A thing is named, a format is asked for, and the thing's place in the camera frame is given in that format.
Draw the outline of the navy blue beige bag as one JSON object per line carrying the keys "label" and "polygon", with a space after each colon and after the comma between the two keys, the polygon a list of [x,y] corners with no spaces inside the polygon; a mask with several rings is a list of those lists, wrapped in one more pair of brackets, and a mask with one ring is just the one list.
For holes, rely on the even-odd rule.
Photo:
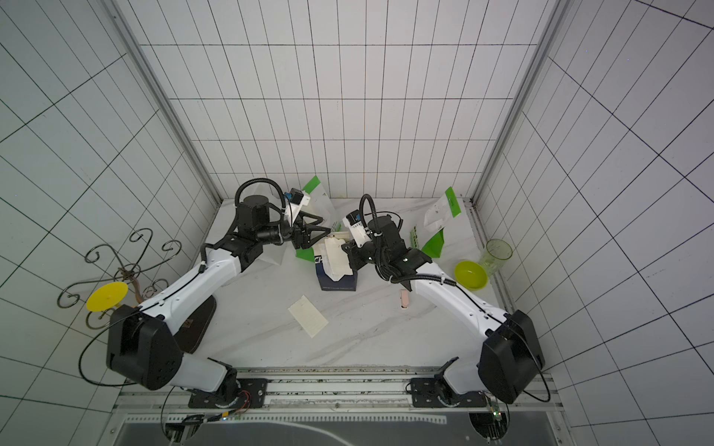
{"label": "navy blue beige bag", "polygon": [[313,248],[316,277],[322,291],[355,292],[357,272],[342,250],[345,240],[328,236]]}

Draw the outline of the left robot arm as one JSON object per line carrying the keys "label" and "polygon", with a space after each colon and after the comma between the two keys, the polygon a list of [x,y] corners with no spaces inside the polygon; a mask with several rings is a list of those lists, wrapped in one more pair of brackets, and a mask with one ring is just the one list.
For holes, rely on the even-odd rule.
{"label": "left robot arm", "polygon": [[204,392],[228,405],[240,394],[232,366],[181,349],[176,333],[189,317],[258,259],[267,245],[308,249],[327,237],[323,218],[304,211],[317,183],[284,193],[269,178],[252,178],[234,195],[234,219],[215,243],[201,248],[199,264],[136,308],[116,310],[108,327],[107,367],[147,390],[166,385]]}

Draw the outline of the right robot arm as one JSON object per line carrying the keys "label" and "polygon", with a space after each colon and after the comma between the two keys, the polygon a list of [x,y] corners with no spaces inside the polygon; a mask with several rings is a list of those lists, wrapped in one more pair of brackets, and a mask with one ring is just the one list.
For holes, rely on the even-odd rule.
{"label": "right robot arm", "polygon": [[342,248],[353,269],[374,265],[383,281],[427,298],[476,337],[476,364],[457,357],[449,360],[435,375],[429,397],[444,407],[457,407],[472,393],[512,404],[542,374],[542,349],[535,326],[524,312],[509,314],[476,297],[428,255],[407,246],[399,226],[377,210],[368,194],[343,222],[353,236]]}

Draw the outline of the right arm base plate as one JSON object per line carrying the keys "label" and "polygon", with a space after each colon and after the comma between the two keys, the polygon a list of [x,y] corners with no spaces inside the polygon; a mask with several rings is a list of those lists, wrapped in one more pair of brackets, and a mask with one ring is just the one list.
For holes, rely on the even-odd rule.
{"label": "right arm base plate", "polygon": [[415,408],[485,408],[487,400],[481,391],[457,394],[442,378],[413,378],[405,386]]}

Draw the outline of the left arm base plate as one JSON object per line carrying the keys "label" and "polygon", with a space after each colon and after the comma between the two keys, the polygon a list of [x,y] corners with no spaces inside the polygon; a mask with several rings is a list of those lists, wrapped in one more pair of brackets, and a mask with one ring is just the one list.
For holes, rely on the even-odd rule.
{"label": "left arm base plate", "polygon": [[269,381],[264,378],[240,378],[234,390],[226,396],[192,390],[188,407],[191,409],[245,410],[260,409],[264,406]]}

